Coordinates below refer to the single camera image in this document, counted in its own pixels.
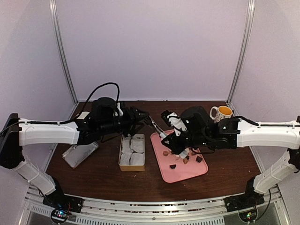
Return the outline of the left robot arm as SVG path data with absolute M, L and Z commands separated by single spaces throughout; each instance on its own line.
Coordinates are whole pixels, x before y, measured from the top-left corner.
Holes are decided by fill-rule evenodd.
M 148 116 L 147 111 L 127 107 L 109 97 L 94 100 L 90 111 L 83 110 L 68 121 L 28 120 L 12 113 L 0 132 L 0 166 L 18 173 L 37 187 L 46 201 L 61 209 L 68 201 L 59 182 L 41 171 L 40 163 L 34 165 L 25 150 L 41 150 L 55 144 L 89 147 L 106 135 L 133 136 Z

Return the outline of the metal tongs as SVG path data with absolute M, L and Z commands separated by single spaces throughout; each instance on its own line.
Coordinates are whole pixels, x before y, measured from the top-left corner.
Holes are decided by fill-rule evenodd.
M 152 127 L 157 133 L 158 133 L 158 136 L 161 138 L 161 140 L 163 139 L 163 138 L 165 138 L 166 137 L 166 132 L 160 127 L 160 126 L 158 126 L 157 124 L 156 124 L 156 122 L 149 116 L 149 117 L 147 117 L 145 120 L 144 120 L 144 122 L 148 125 L 148 126 L 150 126 L 150 127 Z M 179 156 L 180 158 L 182 158 L 182 159 L 185 159 L 187 156 L 188 156 L 188 150 L 187 150 L 188 148 L 186 148 L 182 153 L 180 153 L 179 155 L 176 155 L 176 156 Z

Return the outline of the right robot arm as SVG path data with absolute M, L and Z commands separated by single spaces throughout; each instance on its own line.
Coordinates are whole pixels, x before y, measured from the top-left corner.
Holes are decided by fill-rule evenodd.
M 174 154 L 202 146 L 211 151 L 252 146 L 286 148 L 283 156 L 265 172 L 247 182 L 240 203 L 250 207 L 271 187 L 292 173 L 300 171 L 300 121 L 254 122 L 235 116 L 214 122 L 201 106 L 186 109 L 180 116 L 168 110 L 161 114 L 164 122 L 174 131 L 162 139 L 162 144 Z

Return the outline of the beige bear tin lid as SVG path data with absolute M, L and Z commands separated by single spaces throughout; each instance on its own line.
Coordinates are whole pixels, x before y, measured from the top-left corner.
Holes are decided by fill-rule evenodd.
M 77 144 L 76 141 L 72 141 L 70 142 L 70 145 L 71 146 L 62 154 L 62 158 L 73 169 L 75 169 L 99 147 L 97 142 L 80 145 Z

